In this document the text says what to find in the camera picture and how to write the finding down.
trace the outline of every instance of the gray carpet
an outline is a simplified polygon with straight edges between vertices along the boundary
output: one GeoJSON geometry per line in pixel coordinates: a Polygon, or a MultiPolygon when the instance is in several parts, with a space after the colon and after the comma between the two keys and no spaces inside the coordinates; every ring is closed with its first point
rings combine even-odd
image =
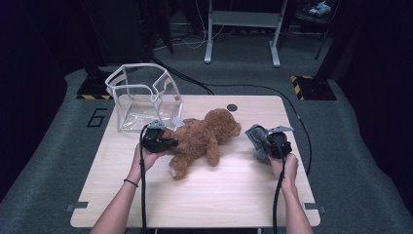
{"type": "MultiPolygon", "coordinates": [[[[204,64],[206,44],[198,49],[177,45],[173,55],[165,48],[155,50],[154,54],[164,64],[204,83],[266,86],[290,99],[313,146],[309,181],[317,203],[327,210],[320,214],[321,224],[315,227],[316,233],[413,233],[412,216],[392,181],[376,167],[360,138],[355,113],[336,82],[329,80],[336,101],[298,100],[293,92],[290,76],[315,75],[328,45],[319,60],[314,60],[317,39],[288,35],[280,51],[282,66],[274,68],[269,40],[262,36],[217,40],[211,64],[204,64]]],[[[114,67],[103,69],[111,71],[114,67]]],[[[60,111],[0,205],[0,233],[89,232],[71,227],[72,213],[65,209],[81,193],[114,103],[76,99],[86,75],[84,70],[67,75],[68,91],[60,111]],[[88,128],[96,108],[107,108],[98,112],[105,116],[102,126],[88,128]]],[[[183,95],[207,93],[172,76],[183,95]]],[[[277,95],[272,90],[250,86],[210,88],[216,95],[277,95]]],[[[291,106],[286,100],[284,104],[307,167],[308,141],[291,106]]],[[[272,229],[265,229],[265,233],[272,233],[272,229]]]]}

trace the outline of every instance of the bracelet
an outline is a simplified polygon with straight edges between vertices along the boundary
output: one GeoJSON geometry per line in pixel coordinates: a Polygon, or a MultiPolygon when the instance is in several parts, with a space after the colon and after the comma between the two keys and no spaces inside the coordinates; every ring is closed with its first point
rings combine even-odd
{"type": "Polygon", "coordinates": [[[126,181],[129,182],[129,183],[131,183],[131,184],[133,184],[134,186],[138,187],[138,186],[137,186],[137,183],[132,182],[132,181],[128,180],[127,178],[124,179],[124,182],[126,182],[126,181]]]}

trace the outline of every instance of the desk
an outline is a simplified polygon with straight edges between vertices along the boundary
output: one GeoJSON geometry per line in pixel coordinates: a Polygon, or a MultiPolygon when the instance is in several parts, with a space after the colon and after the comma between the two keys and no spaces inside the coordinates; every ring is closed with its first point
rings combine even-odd
{"type": "Polygon", "coordinates": [[[282,28],[282,21],[288,0],[282,0],[282,8],[279,13],[249,13],[249,12],[223,12],[214,11],[212,0],[209,0],[208,28],[205,63],[210,63],[212,57],[212,26],[231,25],[231,26],[253,26],[253,27],[273,27],[276,29],[274,40],[270,41],[271,56],[273,66],[280,67],[280,58],[277,50],[277,41],[282,28]]]}
{"type": "MultiPolygon", "coordinates": [[[[254,124],[266,128],[289,126],[276,96],[182,96],[182,119],[204,119],[208,111],[235,104],[232,112],[243,129],[240,136],[220,145],[221,159],[210,167],[206,157],[196,160],[186,178],[175,181],[169,173],[171,155],[160,158],[146,174],[146,212],[149,228],[272,227],[272,207],[277,181],[269,165],[253,158],[254,146],[244,134],[254,124]]],[[[74,227],[92,227],[118,192],[127,176],[139,135],[118,132],[112,113],[91,171],[79,197],[88,202],[75,209],[74,227]]],[[[296,184],[301,202],[314,203],[292,132],[286,133],[300,160],[296,184]]],[[[131,206],[128,227],[141,227],[140,189],[131,206]]],[[[278,225],[285,225],[284,198],[278,205],[278,225]]],[[[319,212],[306,211],[310,223],[319,225],[319,212]]]]}

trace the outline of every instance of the transparent bin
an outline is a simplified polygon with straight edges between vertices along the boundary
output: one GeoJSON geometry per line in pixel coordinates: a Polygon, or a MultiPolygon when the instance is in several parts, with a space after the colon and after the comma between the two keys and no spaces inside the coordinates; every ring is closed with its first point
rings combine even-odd
{"type": "Polygon", "coordinates": [[[139,132],[154,120],[176,130],[183,101],[168,71],[153,63],[124,64],[105,81],[115,100],[118,131],[139,132]]]}

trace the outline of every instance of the plush toy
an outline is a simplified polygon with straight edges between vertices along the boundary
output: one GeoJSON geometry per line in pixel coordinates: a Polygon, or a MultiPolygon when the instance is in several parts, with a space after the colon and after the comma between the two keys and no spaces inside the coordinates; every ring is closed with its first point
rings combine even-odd
{"type": "Polygon", "coordinates": [[[176,180],[183,179],[191,163],[206,155],[208,163],[215,167],[219,162],[218,144],[240,135],[241,124],[226,109],[211,110],[204,120],[183,120],[185,124],[175,132],[166,130],[164,137],[178,140],[171,149],[174,157],[169,162],[170,173],[176,180]]]}

